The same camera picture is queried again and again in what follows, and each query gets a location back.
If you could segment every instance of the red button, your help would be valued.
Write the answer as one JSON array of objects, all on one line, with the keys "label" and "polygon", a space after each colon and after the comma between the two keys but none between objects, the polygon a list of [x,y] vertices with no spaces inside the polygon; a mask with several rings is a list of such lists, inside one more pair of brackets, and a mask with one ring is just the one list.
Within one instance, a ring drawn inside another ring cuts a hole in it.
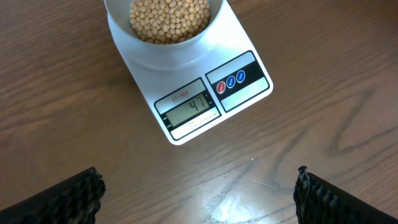
[{"label": "red button", "polygon": [[224,81],[220,81],[220,82],[217,84],[217,92],[218,92],[219,94],[222,94],[222,93],[224,93],[224,91],[225,91],[225,82],[224,82]]}]

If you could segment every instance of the black plastic part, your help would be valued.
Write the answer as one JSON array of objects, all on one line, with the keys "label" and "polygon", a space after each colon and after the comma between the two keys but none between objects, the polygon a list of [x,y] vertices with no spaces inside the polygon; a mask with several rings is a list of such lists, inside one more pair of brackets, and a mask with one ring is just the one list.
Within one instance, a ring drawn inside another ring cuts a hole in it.
[{"label": "black plastic part", "polygon": [[299,224],[397,224],[398,220],[339,189],[329,182],[298,169],[293,194]]},{"label": "black plastic part", "polygon": [[0,211],[1,224],[95,223],[105,193],[94,167]]}]

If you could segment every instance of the button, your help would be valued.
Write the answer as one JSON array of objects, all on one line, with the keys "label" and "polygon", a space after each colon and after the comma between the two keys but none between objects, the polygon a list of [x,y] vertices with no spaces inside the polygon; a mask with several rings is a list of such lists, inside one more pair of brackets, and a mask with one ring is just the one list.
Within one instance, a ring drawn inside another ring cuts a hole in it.
[{"label": "button", "polygon": [[217,84],[217,92],[218,92],[218,94],[222,94],[222,93],[224,93],[224,91],[225,91],[225,82],[224,81],[220,81]]},{"label": "button", "polygon": [[244,70],[238,71],[238,73],[236,74],[236,81],[238,83],[241,83],[241,82],[243,82],[244,78],[246,78],[246,74],[245,74]]},{"label": "button", "polygon": [[233,75],[231,75],[230,77],[228,77],[226,79],[226,86],[228,88],[232,88],[235,86],[235,77]]}]

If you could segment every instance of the table surface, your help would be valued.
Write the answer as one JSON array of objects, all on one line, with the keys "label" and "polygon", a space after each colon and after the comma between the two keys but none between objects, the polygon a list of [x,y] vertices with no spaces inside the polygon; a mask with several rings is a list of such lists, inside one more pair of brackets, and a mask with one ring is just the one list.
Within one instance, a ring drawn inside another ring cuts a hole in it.
[{"label": "table surface", "polygon": [[0,209],[94,166],[98,223],[290,224],[306,165],[398,217],[398,2],[230,3],[274,91],[173,146],[102,1],[1,1]]}]

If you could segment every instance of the scratch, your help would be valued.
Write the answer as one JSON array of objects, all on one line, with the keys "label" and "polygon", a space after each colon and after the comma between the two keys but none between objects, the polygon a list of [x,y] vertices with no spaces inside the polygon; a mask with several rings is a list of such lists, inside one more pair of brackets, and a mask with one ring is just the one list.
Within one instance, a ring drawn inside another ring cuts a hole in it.
[{"label": "scratch", "polygon": [[261,185],[263,185],[263,186],[266,186],[266,187],[269,187],[269,188],[272,188],[272,189],[278,191],[275,187],[270,186],[270,185],[268,185],[268,184],[260,183],[260,182],[254,181],[254,180],[250,180],[250,181],[253,182],[253,183],[256,183],[256,184],[261,184]]}]

